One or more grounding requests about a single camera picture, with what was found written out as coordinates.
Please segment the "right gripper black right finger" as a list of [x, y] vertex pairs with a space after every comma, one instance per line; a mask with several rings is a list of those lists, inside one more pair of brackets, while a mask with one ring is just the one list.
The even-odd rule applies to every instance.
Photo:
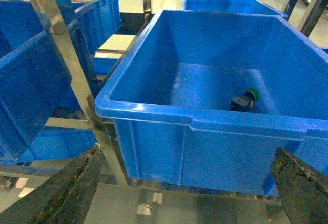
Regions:
[[271, 171], [290, 223], [327, 223], [327, 176], [282, 147]]

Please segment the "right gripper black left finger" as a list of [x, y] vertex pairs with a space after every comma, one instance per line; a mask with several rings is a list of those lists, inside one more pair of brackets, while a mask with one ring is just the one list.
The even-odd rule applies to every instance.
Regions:
[[41, 186], [1, 212], [1, 223], [84, 223], [104, 162], [91, 146]]

